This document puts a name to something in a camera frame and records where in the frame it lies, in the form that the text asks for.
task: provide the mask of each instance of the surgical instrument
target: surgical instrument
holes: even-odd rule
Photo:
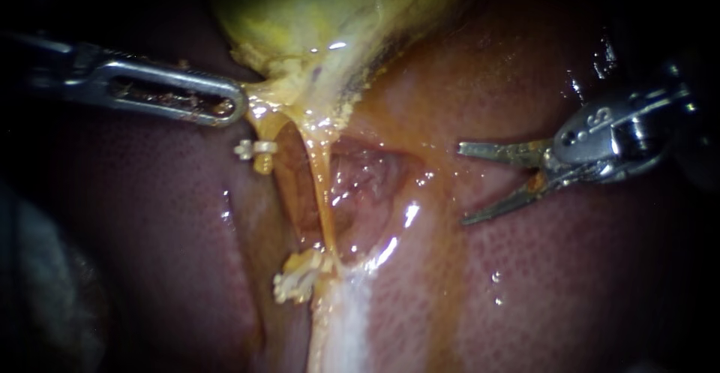
[[[0,32],[4,57],[16,67],[10,93],[224,127],[247,111],[233,80],[165,65],[94,44]]]

